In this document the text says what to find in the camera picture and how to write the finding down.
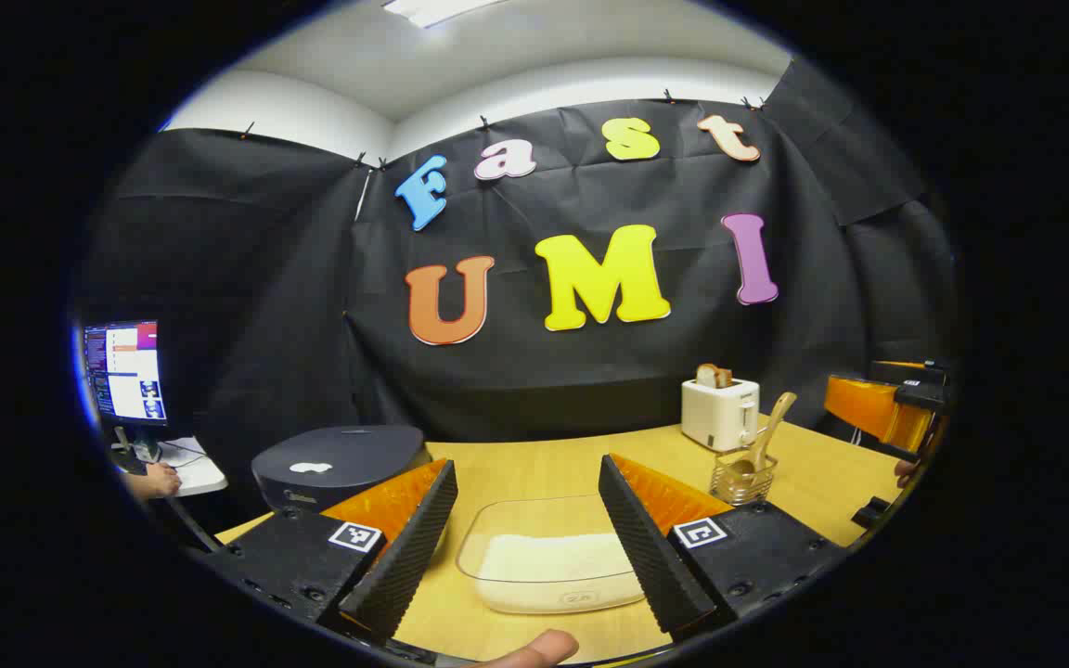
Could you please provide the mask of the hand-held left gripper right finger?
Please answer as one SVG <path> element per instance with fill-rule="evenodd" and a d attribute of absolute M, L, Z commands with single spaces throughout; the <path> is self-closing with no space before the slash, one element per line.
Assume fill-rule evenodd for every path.
<path fill-rule="evenodd" d="M 729 507 L 619 454 L 601 460 L 598 490 L 659 630 L 675 642 L 776 608 L 847 558 L 777 504 Z"/>

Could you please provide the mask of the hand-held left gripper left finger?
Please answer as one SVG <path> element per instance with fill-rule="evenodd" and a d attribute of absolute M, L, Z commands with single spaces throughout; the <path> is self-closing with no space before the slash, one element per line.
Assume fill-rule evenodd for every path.
<path fill-rule="evenodd" d="M 294 618 L 387 641 L 455 500 L 454 462 L 437 459 L 321 513 L 277 510 L 205 565 Z"/>

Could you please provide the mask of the white rice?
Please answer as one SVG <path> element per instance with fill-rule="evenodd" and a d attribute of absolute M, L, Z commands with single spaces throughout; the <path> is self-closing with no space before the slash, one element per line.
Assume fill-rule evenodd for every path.
<path fill-rule="evenodd" d="M 502 613 L 576 613 L 644 597 L 615 533 L 494 535 L 474 578 L 483 603 Z"/>

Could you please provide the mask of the wooden spoon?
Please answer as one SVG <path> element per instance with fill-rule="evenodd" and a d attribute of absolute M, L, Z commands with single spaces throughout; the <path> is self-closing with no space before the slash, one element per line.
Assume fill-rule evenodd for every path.
<path fill-rule="evenodd" d="M 739 459 L 731 465 L 730 473 L 731 481 L 739 486 L 748 486 L 755 482 L 758 473 L 763 472 L 766 467 L 766 446 L 771 441 L 773 435 L 779 424 L 783 422 L 785 415 L 790 410 L 791 405 L 797 401 L 797 394 L 788 391 L 784 392 L 778 397 L 775 405 L 773 405 L 772 413 L 769 414 L 769 420 L 766 422 L 766 428 L 761 431 L 758 439 L 752 445 L 750 453 L 747 456 Z"/>

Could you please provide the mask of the black silver rice cooker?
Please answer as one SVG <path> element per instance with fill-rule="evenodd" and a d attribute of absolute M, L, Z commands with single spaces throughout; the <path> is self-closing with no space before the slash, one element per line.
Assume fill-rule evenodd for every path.
<path fill-rule="evenodd" d="M 314 513 L 432 462 L 423 432 L 406 424 L 313 429 L 251 462 L 272 508 Z"/>

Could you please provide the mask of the clear plastic container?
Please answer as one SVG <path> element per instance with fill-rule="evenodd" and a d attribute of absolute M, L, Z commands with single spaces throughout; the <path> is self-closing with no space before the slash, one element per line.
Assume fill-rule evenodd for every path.
<path fill-rule="evenodd" d="M 615 533 L 610 516 L 598 495 L 573 495 L 527 500 L 501 500 L 481 508 L 458 553 L 458 569 L 475 586 L 474 574 L 483 562 L 494 535 L 593 535 Z"/>

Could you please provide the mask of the white toaster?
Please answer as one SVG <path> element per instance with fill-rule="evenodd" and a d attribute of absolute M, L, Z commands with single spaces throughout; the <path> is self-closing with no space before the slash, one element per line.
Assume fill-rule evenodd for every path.
<path fill-rule="evenodd" d="M 684 380 L 680 390 L 680 431 L 692 441 L 724 453 L 758 439 L 760 386 L 735 378 L 728 388 Z"/>

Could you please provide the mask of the white side table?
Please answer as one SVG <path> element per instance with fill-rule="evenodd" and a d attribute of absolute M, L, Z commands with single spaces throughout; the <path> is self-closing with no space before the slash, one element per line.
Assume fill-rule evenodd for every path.
<path fill-rule="evenodd" d="M 181 437 L 171 441 L 157 441 L 158 461 L 156 466 L 164 464 L 175 470 L 181 479 L 177 497 L 193 497 L 210 492 L 224 490 L 228 486 L 224 473 L 219 466 L 205 453 L 202 444 L 196 437 Z"/>

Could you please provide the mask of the black backdrop cloth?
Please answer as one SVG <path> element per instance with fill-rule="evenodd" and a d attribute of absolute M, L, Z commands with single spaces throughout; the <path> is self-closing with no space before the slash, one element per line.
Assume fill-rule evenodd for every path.
<path fill-rule="evenodd" d="M 797 393 L 950 359 L 932 188 L 822 73 L 763 107 L 606 100 L 459 133 L 383 170 L 291 141 L 160 133 L 109 196 L 86 323 L 156 320 L 174 434 L 264 511 L 251 461 L 336 424 L 510 442 L 676 423 L 704 361 Z"/>

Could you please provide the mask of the computer monitor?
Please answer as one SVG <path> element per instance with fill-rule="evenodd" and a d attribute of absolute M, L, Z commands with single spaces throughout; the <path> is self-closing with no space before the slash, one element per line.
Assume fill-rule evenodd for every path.
<path fill-rule="evenodd" d="M 118 424 L 165 426 L 160 322 L 131 320 L 84 326 L 84 364 L 98 414 Z"/>

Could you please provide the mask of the ceiling light panel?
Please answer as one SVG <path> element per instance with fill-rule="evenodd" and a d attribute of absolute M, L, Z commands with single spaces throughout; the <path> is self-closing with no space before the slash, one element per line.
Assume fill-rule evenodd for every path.
<path fill-rule="evenodd" d="M 429 29 L 461 14 L 506 1 L 508 0 L 387 0 L 382 9 L 405 18 L 421 29 Z"/>

